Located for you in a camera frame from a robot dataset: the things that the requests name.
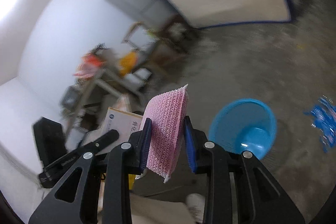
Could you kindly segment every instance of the pink sponge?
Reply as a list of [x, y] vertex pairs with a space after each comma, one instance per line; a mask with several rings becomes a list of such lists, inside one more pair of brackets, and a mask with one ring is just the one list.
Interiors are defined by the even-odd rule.
[[140, 129], [146, 118], [152, 120], [147, 167], [164, 177], [164, 182], [170, 179], [179, 158], [187, 101], [187, 85], [157, 95], [149, 101], [142, 118]]

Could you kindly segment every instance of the mesh sponge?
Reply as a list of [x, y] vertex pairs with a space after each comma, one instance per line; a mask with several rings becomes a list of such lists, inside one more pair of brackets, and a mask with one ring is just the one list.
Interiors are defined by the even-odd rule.
[[152, 120], [147, 167], [162, 176], [164, 182], [169, 180], [179, 158], [187, 101], [187, 85], [153, 97], [146, 107], [140, 125], [142, 130], [146, 118]]

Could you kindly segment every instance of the silver screw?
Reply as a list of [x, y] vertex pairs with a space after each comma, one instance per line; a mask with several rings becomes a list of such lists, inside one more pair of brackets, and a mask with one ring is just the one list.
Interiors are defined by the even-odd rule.
[[244, 158], [250, 159], [252, 158], [253, 154], [250, 151], [244, 151], [243, 156]]
[[206, 142], [206, 143], [204, 144], [204, 146], [205, 146], [206, 148], [214, 148], [214, 147], [215, 147], [215, 144], [214, 144], [213, 142]]
[[93, 154], [91, 152], [86, 152], [86, 153], [84, 153], [83, 158], [88, 160], [88, 159], [92, 158], [92, 156], [93, 156]]
[[123, 143], [123, 144], [121, 145], [121, 148], [122, 148], [122, 149], [129, 149], [131, 146], [132, 146], [132, 145], [131, 145], [130, 143]]

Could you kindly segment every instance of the blue plastic basin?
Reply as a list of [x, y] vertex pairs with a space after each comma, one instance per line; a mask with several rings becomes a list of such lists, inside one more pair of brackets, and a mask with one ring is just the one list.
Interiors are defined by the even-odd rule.
[[251, 151], [261, 160], [271, 149], [276, 134], [277, 121], [271, 109], [261, 101], [241, 99], [216, 115], [209, 140], [229, 152]]

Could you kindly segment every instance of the pink mesh fabric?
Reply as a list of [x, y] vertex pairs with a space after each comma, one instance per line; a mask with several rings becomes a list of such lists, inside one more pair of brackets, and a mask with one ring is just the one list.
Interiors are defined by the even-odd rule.
[[153, 97], [140, 125], [142, 129], [146, 118], [152, 120], [147, 167], [164, 177], [164, 182], [169, 180], [179, 158], [187, 101], [187, 85]]

